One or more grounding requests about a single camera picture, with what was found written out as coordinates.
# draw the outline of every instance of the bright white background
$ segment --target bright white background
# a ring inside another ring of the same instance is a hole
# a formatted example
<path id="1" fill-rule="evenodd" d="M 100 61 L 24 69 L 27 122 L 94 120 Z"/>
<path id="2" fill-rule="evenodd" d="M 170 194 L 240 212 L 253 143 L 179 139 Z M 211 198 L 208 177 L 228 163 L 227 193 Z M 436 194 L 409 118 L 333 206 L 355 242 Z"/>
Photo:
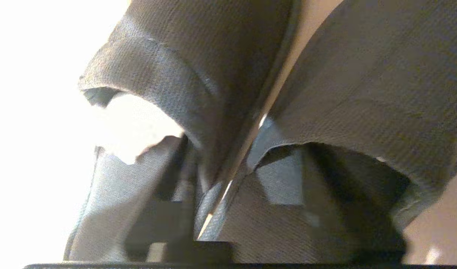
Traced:
<path id="1" fill-rule="evenodd" d="M 127 0 L 0 0 L 0 268 L 59 262 L 92 166 L 79 75 Z"/>

